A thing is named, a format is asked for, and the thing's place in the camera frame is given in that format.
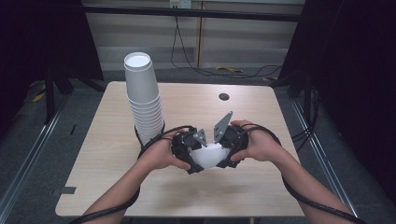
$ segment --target metal bracket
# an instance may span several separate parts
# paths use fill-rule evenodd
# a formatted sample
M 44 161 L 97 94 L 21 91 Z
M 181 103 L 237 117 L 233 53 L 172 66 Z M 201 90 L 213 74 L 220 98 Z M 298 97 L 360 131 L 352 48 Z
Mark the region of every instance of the metal bracket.
M 204 129 L 201 129 L 200 131 L 195 133 L 193 137 L 195 140 L 197 140 L 199 143 L 201 143 L 201 145 L 203 145 L 204 147 L 207 147 Z
M 232 116 L 233 116 L 233 111 L 228 112 L 228 114 L 223 119 L 221 119 L 219 123 L 215 125 L 214 128 L 215 144 L 218 143 L 222 138 L 222 136 L 224 135 L 225 131 L 227 130 L 228 123 L 230 123 Z

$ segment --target wooden table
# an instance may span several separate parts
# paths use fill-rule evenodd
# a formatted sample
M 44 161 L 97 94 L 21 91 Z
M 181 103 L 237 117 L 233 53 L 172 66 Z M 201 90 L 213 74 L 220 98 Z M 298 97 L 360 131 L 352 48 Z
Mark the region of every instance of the wooden table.
M 208 143 L 213 127 L 227 112 L 273 131 L 297 160 L 274 91 L 269 87 L 159 83 L 165 130 L 180 125 L 204 128 Z M 228 101 L 219 98 L 230 96 Z M 67 180 L 74 194 L 61 196 L 56 213 L 81 216 L 136 161 L 140 147 L 125 82 L 111 82 Z M 211 168 L 188 175 L 176 167 L 152 172 L 141 186 L 130 217 L 276 217 L 303 216 L 285 190 L 271 162 L 245 159 L 233 168 Z

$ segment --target white paper cup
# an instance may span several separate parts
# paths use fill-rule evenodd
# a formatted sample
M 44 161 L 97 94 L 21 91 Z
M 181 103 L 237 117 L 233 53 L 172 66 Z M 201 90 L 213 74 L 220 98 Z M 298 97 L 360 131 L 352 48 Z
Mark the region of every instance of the white paper cup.
M 152 113 L 153 111 L 161 110 L 162 108 L 161 108 L 161 103 L 158 102 L 158 104 L 150 108 L 135 108 L 131 105 L 131 109 L 136 113 L 144 114 L 144 113 Z
M 157 78 L 150 57 L 143 52 L 128 54 L 124 59 L 128 98 L 146 104 L 159 96 Z
M 159 116 L 161 116 L 163 114 L 163 111 L 161 110 L 161 108 L 147 112 L 147 113 L 139 113 L 137 111 L 132 111 L 132 112 L 134 113 L 134 117 L 136 119 L 140 119 L 140 120 L 151 120 L 154 118 L 158 118 Z
M 138 119 L 135 119 L 134 123 L 137 124 L 141 128 L 145 128 L 145 129 L 149 130 L 150 128 L 156 127 L 157 125 L 163 123 L 163 118 L 158 117 L 158 118 L 153 119 L 153 120 L 138 120 Z
M 149 133 L 149 132 L 141 132 L 141 133 L 139 133 L 139 136 L 143 137 L 143 138 L 150 139 L 150 138 L 153 138 L 153 137 L 157 136 L 160 132 L 161 132 L 161 130 L 158 130 L 157 132 L 151 132 L 151 133 Z
M 150 136 L 150 137 L 156 136 L 158 133 L 161 132 L 162 128 L 163 128 L 162 124 L 158 125 L 157 128 L 150 129 L 150 130 L 141 129 L 141 128 L 136 126 L 136 129 L 137 129 L 137 132 L 139 133 L 139 135 L 145 135 L 145 136 Z
M 158 118 L 153 121 L 147 121 L 147 122 L 141 122 L 141 121 L 135 120 L 134 124 L 137 125 L 139 128 L 142 128 L 145 130 L 156 129 L 156 128 L 158 128 L 158 126 L 161 126 L 161 124 L 163 124 L 163 118 Z
M 151 138 L 149 137 L 141 137 L 140 141 L 142 141 L 143 146 L 145 146 Z
M 158 104 L 161 101 L 160 95 L 158 95 L 153 101 L 141 104 L 141 103 L 137 103 L 135 101 L 132 101 L 131 99 L 129 99 L 128 95 L 127 95 L 129 104 L 131 106 L 133 106 L 134 108 L 150 108 L 155 106 L 156 104 Z

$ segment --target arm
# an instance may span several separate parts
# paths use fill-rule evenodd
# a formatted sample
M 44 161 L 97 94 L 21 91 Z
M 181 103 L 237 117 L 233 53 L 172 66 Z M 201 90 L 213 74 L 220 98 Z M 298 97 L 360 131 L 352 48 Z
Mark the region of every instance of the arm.
M 231 122 L 232 125 L 237 126 L 249 123 L 251 122 L 247 120 L 236 120 Z M 243 128 L 249 129 L 251 127 L 254 126 L 246 125 Z M 297 162 L 285 148 L 274 141 L 269 134 L 261 131 L 249 133 L 249 145 L 247 149 L 235 153 L 231 157 L 231 160 L 239 161 L 244 158 L 272 162 L 277 169 L 279 169 L 290 186 L 305 198 L 351 214 L 347 207 L 334 194 L 309 174 L 305 168 Z M 351 223 L 343 218 L 319 211 L 304 203 L 299 202 L 299 205 L 310 223 Z
M 139 186 L 153 170 L 169 165 L 189 170 L 190 165 L 176 159 L 170 150 L 170 140 L 176 134 L 177 132 L 169 133 L 164 137 L 166 139 L 151 146 L 119 181 L 88 208 L 84 215 L 125 203 L 134 196 Z M 126 210 L 123 210 L 109 216 L 99 217 L 88 223 L 120 223 L 125 212 Z

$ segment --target person's right hand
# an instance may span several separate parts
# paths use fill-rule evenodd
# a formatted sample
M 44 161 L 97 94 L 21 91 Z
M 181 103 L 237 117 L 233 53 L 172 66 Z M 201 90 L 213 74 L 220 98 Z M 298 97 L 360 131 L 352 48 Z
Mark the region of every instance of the person's right hand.
M 234 120 L 232 125 L 243 126 L 244 130 L 255 127 L 255 125 L 247 125 L 252 122 L 248 120 Z M 254 130 L 248 133 L 248 146 L 231 156 L 231 161 L 240 161 L 244 158 L 252 158 L 256 161 L 274 161 L 278 154 L 285 149 L 280 146 L 268 133 Z

